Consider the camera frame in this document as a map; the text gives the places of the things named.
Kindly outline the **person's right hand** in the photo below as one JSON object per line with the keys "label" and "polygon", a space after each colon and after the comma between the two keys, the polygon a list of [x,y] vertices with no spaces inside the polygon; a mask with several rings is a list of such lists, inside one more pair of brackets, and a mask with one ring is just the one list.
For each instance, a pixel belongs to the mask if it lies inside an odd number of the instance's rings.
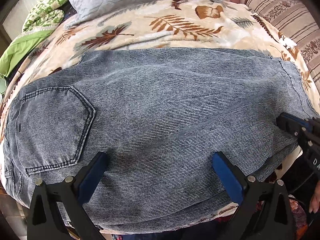
{"label": "person's right hand", "polygon": [[315,191],[313,193],[313,196],[311,197],[310,200],[310,205],[309,205],[309,213],[317,213],[319,210],[319,203],[320,203],[320,181],[318,181]]}

